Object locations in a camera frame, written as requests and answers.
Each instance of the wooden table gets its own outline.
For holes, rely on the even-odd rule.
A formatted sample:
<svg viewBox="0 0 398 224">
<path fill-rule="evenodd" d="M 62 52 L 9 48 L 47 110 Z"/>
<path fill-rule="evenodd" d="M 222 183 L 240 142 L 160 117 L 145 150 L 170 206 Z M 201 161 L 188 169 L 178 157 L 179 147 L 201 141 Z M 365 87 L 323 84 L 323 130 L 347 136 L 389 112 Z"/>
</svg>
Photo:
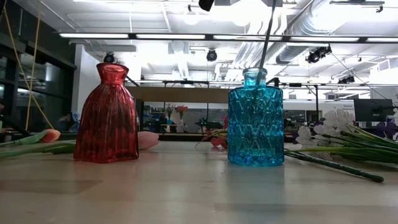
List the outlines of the wooden table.
<svg viewBox="0 0 398 224">
<path fill-rule="evenodd" d="M 287 158 L 280 167 L 230 164 L 204 142 L 161 142 L 136 161 L 72 155 L 0 161 L 3 224 L 398 223 L 398 173 L 377 184 Z"/>
</svg>

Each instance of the ribbed glass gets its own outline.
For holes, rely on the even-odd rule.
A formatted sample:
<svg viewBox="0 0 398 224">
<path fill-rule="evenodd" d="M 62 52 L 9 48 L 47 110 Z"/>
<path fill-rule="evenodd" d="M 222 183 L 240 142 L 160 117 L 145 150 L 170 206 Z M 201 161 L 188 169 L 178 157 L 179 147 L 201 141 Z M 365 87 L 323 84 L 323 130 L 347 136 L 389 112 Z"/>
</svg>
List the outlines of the ribbed glass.
<svg viewBox="0 0 398 224">
<path fill-rule="evenodd" d="M 283 91 L 266 86 L 265 68 L 248 68 L 243 75 L 244 86 L 228 93 L 228 159 L 248 166 L 281 165 Z"/>
</svg>

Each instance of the vase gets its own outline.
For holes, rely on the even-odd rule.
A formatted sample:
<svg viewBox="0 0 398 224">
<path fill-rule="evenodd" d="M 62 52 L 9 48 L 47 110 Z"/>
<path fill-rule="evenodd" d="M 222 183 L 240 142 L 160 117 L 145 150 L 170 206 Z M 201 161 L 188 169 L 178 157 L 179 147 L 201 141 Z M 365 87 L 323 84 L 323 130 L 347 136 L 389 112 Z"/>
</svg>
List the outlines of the vase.
<svg viewBox="0 0 398 224">
<path fill-rule="evenodd" d="M 123 86 L 129 69 L 113 63 L 99 63 L 97 69 L 101 84 L 83 106 L 73 157 L 97 163 L 137 159 L 136 109 Z"/>
<path fill-rule="evenodd" d="M 283 91 L 266 86 L 265 68 L 243 71 L 244 86 L 228 93 L 228 160 L 248 166 L 284 162 Z"/>
</svg>

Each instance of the ceiling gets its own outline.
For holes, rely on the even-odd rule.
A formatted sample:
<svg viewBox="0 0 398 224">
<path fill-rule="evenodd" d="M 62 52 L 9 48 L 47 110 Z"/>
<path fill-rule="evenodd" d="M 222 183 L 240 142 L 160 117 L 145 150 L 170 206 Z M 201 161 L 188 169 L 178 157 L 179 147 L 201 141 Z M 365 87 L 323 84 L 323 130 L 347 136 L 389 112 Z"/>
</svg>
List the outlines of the ceiling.
<svg viewBox="0 0 398 224">
<path fill-rule="evenodd" d="M 209 34 L 250 34 L 256 24 L 264 21 L 268 24 L 270 8 L 261 0 L 240 0 L 232 6 L 213 6 L 211 12 L 198 7 L 198 0 L 177 1 L 130 1 L 119 0 L 14 0 L 33 14 L 40 11 L 44 22 L 59 32 L 153 32 L 153 33 L 209 33 Z M 296 14 L 310 0 L 283 0 L 296 2 L 295 7 L 278 8 L 275 12 L 281 20 L 274 20 L 273 33 L 282 34 Z M 388 35 L 398 34 L 398 2 L 384 0 L 384 10 L 376 13 L 377 6 L 338 6 L 327 10 L 332 18 L 344 19 L 330 35 Z M 330 24 L 334 19 L 317 21 L 321 25 Z M 237 54 L 242 50 L 241 42 L 185 41 L 188 48 L 205 47 L 204 50 L 189 50 L 181 56 L 169 53 L 169 41 L 148 40 L 91 40 L 82 42 L 87 45 L 95 57 L 102 60 L 107 46 L 135 45 L 136 52 L 129 52 L 139 58 L 141 77 L 146 80 L 178 79 L 175 74 L 186 64 L 191 80 L 220 80 L 219 67 L 233 67 Z M 207 62 L 209 48 L 216 49 L 217 61 Z M 334 56 L 327 55 L 318 63 L 308 64 L 302 52 L 288 65 L 276 64 L 275 60 L 266 63 L 268 76 L 280 77 L 283 82 L 332 82 L 338 77 L 349 74 L 346 68 L 352 68 L 355 74 L 365 82 L 369 80 L 369 68 L 389 57 L 398 57 L 398 46 L 389 44 L 332 44 Z M 238 75 L 224 74 L 225 81 L 240 81 Z"/>
</svg>

